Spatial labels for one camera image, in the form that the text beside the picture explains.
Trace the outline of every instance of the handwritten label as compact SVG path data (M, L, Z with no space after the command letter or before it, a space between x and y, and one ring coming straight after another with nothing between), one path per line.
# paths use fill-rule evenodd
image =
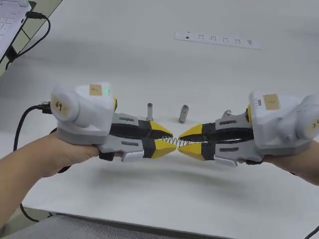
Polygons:
M276 111L280 109L277 94L264 95L264 102L266 110L268 111Z
M58 112L61 116L67 118L69 113L69 107L63 102L60 101L58 98L53 97L51 106Z
M319 129L319 119L314 120L308 127L308 134L312 134L316 129Z
M90 84L90 95L91 96L102 96L102 86Z

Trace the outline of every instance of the laptop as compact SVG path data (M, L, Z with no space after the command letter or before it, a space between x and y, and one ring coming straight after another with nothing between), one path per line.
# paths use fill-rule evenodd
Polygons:
M27 0L0 0L0 59L12 44L31 10Z

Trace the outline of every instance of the power strip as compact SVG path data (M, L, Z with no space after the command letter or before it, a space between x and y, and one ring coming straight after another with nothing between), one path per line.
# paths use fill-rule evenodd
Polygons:
M238 37L217 36L190 31L177 31L174 36L175 40L192 41L213 45L233 46L247 49L262 50L261 45L250 39Z

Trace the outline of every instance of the black cable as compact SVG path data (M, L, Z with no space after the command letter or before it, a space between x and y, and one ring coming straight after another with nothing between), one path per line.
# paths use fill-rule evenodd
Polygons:
M47 22L48 22L48 29L46 31L46 33L43 35L43 37L41 37L39 40L37 40L32 46L30 46L27 50L17 54L17 56L9 61L6 66L5 66L5 70L7 70L9 68L9 65L15 61L17 58L19 58L20 56L23 56L25 53L29 52L30 50L32 50L34 47L36 47L41 41L43 41L47 36L48 34L50 33L50 30L51 30L51 21L49 20L49 18L41 13L38 13L38 12L33 12L33 11L29 11L26 13L25 15L27 18L31 18L31 19L45 19Z
M26 35L26 37L31 40L31 38L28 36L28 34L26 34L26 32L23 30L23 28L21 29L21 31L23 31L23 33Z
M31 106L30 108L28 108L22 115L20 121L19 121L19 124L18 124L18 127L16 128L16 132L15 132L15 137L14 137L14 143L13 143L13 151L15 152L18 148L18 141L19 141L19 136L20 136L20 132L21 132L21 129L22 129L22 125L23 125L23 122L26 118L26 116L28 115L28 113L30 113L31 111L33 110L42 110L42 112L44 114L50 114L51 113L51 110L50 110L50 102L47 102L47 103L43 103L41 105L37 105L37 106ZM32 217L30 217L28 215L28 213L26 213L24 207L23 207L23 204L21 203L20 204L20 209L21 209L21 212L23 213L23 215L28 218L30 221L32 222L35 222L35 223L38 223L39 220L37 219L34 219Z
M319 226L317 226L311 233L309 233L305 239L309 239L311 238L312 236L314 236L317 232L319 232Z

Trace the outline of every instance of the laptop keyboard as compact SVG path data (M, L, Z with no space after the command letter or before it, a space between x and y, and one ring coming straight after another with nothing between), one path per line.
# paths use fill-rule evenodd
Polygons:
M19 11L8 13L7 11L1 12L0 10L0 42L4 39L5 33L19 19L19 13Z

